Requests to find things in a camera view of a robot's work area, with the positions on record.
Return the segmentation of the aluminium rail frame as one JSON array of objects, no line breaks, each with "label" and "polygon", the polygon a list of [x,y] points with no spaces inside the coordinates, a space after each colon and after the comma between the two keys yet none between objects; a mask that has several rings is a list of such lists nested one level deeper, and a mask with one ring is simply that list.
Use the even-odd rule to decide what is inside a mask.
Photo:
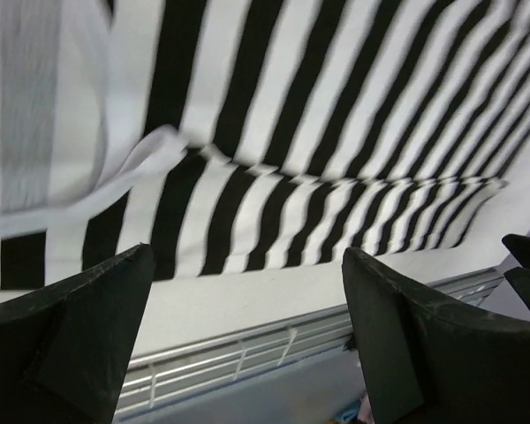
[{"label": "aluminium rail frame", "polygon": [[317,422],[361,391],[338,264],[157,282],[117,423]]}]

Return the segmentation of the black white striped tank top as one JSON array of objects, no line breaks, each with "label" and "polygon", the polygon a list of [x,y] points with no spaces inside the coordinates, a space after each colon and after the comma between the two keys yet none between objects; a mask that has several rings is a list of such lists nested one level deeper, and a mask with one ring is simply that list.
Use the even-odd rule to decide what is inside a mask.
[{"label": "black white striped tank top", "polygon": [[0,291],[459,246],[530,141],[530,1],[0,1]]}]

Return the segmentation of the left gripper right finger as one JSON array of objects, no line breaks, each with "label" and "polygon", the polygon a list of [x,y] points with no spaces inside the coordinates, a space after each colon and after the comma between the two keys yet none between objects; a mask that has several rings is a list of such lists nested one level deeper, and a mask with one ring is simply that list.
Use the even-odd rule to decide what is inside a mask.
[{"label": "left gripper right finger", "polygon": [[530,322],[468,305],[358,248],[344,292],[378,423],[530,423]]}]

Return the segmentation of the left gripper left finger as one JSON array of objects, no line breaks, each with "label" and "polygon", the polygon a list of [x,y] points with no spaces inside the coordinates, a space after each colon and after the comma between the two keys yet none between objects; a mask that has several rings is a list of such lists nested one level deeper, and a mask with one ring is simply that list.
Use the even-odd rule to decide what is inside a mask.
[{"label": "left gripper left finger", "polygon": [[110,423],[155,270],[139,244],[0,304],[0,423]]}]

